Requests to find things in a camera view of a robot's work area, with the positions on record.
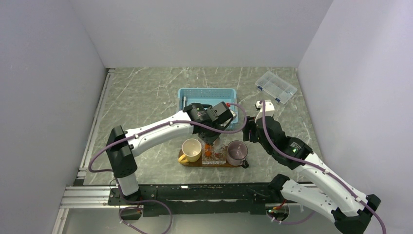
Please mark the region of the light blue plastic basket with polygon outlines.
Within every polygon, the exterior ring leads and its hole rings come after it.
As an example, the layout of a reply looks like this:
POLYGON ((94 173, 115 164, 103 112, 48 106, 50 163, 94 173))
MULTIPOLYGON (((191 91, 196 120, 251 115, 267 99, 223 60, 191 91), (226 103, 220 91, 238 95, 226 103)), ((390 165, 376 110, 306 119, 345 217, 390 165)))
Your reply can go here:
POLYGON ((201 103, 215 106, 219 102, 237 103, 236 91, 233 88, 180 88, 177 96, 177 111, 182 109, 182 98, 186 96, 186 106, 201 103))

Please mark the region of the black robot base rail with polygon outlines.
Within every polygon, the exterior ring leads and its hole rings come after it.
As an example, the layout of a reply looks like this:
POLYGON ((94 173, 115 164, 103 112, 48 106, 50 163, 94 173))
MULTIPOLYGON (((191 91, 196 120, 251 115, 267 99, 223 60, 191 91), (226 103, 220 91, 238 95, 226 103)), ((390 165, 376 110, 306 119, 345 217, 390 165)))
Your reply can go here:
POLYGON ((139 191, 121 198, 118 188, 108 197, 110 206, 138 205, 144 217, 249 213, 264 215, 273 207, 285 206, 281 195, 268 183, 141 184, 139 191))

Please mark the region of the clear acrylic toothbrush holder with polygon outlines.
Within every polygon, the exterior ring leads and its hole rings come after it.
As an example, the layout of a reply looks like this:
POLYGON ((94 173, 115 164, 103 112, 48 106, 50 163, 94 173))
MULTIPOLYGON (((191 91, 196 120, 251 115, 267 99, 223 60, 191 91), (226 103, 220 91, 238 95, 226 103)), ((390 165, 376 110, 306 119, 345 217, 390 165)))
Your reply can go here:
POLYGON ((203 157, 203 160, 204 160, 204 163, 205 163, 205 164, 212 163, 213 160, 215 160, 217 164, 223 164, 223 163, 225 163, 225 160, 223 159, 223 154, 222 154, 222 155, 216 155, 216 154, 214 153, 214 149, 213 149, 212 157, 211 157, 211 158, 206 158, 206 157, 205 157, 205 154, 204 154, 204 146, 205 146, 205 144, 203 145, 202 157, 203 157))

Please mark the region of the purple ceramic mug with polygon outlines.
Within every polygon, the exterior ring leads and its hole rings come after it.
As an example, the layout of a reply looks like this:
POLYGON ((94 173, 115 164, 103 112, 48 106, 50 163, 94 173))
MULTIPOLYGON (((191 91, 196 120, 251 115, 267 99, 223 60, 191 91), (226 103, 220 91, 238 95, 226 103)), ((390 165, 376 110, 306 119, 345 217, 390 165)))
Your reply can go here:
POLYGON ((246 169, 249 163, 246 160, 248 148, 245 143, 239 140, 232 141, 226 149, 226 160, 232 166, 241 166, 246 169))

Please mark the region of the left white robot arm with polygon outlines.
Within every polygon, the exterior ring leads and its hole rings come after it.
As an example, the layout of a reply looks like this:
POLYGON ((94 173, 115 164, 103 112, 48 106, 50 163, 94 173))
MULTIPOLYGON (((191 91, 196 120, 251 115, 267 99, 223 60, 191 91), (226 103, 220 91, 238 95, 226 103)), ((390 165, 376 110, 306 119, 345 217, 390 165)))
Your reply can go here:
POLYGON ((112 129, 107 142, 107 156, 113 176, 121 188, 121 199, 135 204, 140 198, 135 175, 135 157, 148 149, 177 137, 197 135, 204 143, 212 144, 237 117, 230 105, 220 102, 215 106, 191 103, 176 114, 156 123, 124 130, 112 129))

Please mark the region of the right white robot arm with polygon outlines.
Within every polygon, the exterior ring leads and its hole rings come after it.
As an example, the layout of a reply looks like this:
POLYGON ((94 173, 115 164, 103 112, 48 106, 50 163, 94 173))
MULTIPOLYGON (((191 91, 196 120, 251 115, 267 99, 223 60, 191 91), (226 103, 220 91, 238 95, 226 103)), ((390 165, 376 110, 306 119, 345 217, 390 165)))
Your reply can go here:
POLYGON ((261 144, 279 164, 307 177, 322 191, 317 194, 277 174, 268 184, 272 201, 286 199, 300 203, 328 218, 342 234, 365 232, 381 203, 375 194, 366 195, 344 182, 310 146, 299 138, 287 136, 272 117, 247 117, 243 140, 261 144))

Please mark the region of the orange capped toothpaste tube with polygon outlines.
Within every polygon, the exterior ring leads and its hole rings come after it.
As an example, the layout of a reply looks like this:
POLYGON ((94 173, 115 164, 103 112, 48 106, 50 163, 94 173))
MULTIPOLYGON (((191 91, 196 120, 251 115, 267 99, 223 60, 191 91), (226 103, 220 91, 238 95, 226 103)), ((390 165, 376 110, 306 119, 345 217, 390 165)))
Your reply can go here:
POLYGON ((213 154, 213 146, 209 144, 205 144, 204 146, 204 154, 206 158, 211 158, 213 154))

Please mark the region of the yellow ceramic mug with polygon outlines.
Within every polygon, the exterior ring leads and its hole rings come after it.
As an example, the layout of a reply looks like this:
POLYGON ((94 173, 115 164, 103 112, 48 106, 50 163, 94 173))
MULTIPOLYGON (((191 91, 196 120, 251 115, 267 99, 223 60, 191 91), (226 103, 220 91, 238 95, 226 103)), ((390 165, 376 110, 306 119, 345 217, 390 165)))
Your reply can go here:
POLYGON ((178 158, 180 164, 188 164, 196 162, 202 153, 201 142, 197 139, 191 138, 184 141, 181 147, 182 154, 178 158))

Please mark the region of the brown wooden oval tray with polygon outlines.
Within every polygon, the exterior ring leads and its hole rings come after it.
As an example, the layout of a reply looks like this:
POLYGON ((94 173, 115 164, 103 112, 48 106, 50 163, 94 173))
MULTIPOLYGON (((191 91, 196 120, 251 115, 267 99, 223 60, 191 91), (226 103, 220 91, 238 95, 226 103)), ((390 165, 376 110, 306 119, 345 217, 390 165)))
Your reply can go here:
POLYGON ((228 163, 228 161, 226 160, 226 155, 227 152, 223 153, 223 159, 225 160, 225 163, 223 164, 217 164, 215 160, 212 161, 212 163, 208 163, 205 164, 203 157, 201 156, 196 162, 188 162, 188 163, 184 163, 184 166, 187 167, 219 167, 219 168, 238 168, 240 167, 240 165, 238 166, 233 166, 231 164, 228 163))

